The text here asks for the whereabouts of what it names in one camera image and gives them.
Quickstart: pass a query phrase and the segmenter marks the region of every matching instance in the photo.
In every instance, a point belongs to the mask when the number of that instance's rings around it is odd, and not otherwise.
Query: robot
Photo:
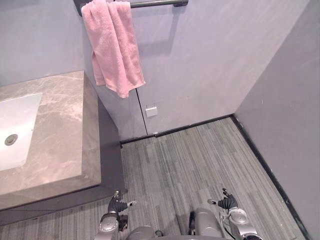
[[[218,205],[223,210],[219,220],[208,209],[197,208],[190,213],[189,235],[164,236],[160,230],[154,231],[151,226],[140,226],[130,232],[126,240],[225,240],[227,234],[234,240],[262,240],[247,213],[238,207],[236,198],[223,188],[225,197],[214,201],[209,199],[210,205]],[[98,233],[94,240],[118,240],[119,231],[128,227],[128,216],[119,215],[128,207],[134,206],[137,201],[128,203],[121,201],[122,194],[116,191],[108,205],[108,213],[100,221]]]

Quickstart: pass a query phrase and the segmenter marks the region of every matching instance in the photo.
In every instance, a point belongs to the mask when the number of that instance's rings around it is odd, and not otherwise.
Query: marble countertop
[[[0,171],[0,209],[101,182],[98,97],[83,71],[0,87],[0,101],[42,93],[26,163]]]

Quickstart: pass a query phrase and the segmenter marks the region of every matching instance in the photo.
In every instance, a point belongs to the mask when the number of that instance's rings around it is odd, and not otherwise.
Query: sink drain
[[[11,134],[10,136],[8,136],[5,141],[4,144],[7,146],[10,146],[12,144],[14,144],[18,139],[18,135],[17,134]]]

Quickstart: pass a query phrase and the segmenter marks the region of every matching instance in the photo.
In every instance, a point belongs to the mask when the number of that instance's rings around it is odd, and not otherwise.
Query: floor
[[[129,229],[151,225],[165,235],[188,232],[197,207],[219,213],[207,199],[226,187],[246,210],[264,240],[303,240],[275,186],[230,118],[158,138],[127,143],[122,149],[124,200],[138,200],[128,213]],[[91,240],[108,199],[37,219],[0,227],[5,240]]]

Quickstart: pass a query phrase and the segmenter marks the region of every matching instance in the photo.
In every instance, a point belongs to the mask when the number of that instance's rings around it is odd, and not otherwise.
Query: vanity
[[[118,129],[84,71],[0,87],[0,106],[0,226],[124,189]]]

